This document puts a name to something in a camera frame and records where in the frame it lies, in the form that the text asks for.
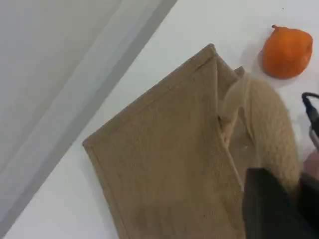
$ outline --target black object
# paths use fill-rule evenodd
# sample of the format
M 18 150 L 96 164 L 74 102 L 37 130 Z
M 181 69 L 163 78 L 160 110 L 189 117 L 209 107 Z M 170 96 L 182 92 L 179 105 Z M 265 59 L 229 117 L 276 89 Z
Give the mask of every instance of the black object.
M 319 239 L 319 181 L 302 175 L 298 205 L 266 169 L 246 173 L 243 219 L 247 239 Z
M 309 97 L 314 97 L 319 99 L 319 95 L 310 92 L 302 93 L 303 103 L 306 107 L 306 113 L 311 123 L 311 128 L 319 137 L 319 114 L 315 107 L 311 104 Z

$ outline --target brown fabric bag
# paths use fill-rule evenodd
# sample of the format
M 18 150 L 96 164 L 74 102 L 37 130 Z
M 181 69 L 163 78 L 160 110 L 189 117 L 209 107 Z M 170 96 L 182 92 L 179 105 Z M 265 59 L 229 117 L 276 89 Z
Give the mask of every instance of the brown fabric bag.
M 254 147 L 239 120 L 227 149 L 217 117 L 243 74 L 210 44 L 84 141 L 120 239 L 245 238 Z

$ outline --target black cable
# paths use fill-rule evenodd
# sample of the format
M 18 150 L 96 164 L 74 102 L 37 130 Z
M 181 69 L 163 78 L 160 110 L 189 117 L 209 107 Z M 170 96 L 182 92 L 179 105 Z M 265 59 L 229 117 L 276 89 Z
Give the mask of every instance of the black cable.
M 319 137 L 319 114 L 317 109 L 311 104 L 311 101 L 308 97 L 314 97 L 319 99 L 319 95 L 311 92 L 302 93 L 302 99 L 306 107 L 306 113 L 310 120 L 311 127 L 313 131 L 316 133 L 317 137 Z

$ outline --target white table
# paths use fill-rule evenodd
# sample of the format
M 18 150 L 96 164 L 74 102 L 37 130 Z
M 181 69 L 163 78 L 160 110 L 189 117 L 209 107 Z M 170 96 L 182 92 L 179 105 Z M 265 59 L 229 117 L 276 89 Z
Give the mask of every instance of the white table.
M 300 157 L 304 158 L 314 148 L 308 138 L 301 93 L 319 92 L 318 7 L 317 0 L 179 0 L 6 239 L 117 238 L 102 190 L 81 146 L 83 139 L 209 42 L 231 67 L 243 65 L 264 76 L 257 57 L 272 24 L 300 28 L 314 37 L 313 57 L 301 76 L 290 81 L 270 79 L 290 111 Z

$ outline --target jute bag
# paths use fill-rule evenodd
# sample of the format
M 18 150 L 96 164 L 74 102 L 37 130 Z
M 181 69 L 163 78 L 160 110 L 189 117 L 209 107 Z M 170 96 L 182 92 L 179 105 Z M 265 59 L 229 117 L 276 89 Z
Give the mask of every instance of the jute bag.
M 84 141 L 120 239 L 245 238 L 254 147 L 239 120 L 227 148 L 217 117 L 243 74 L 210 44 Z

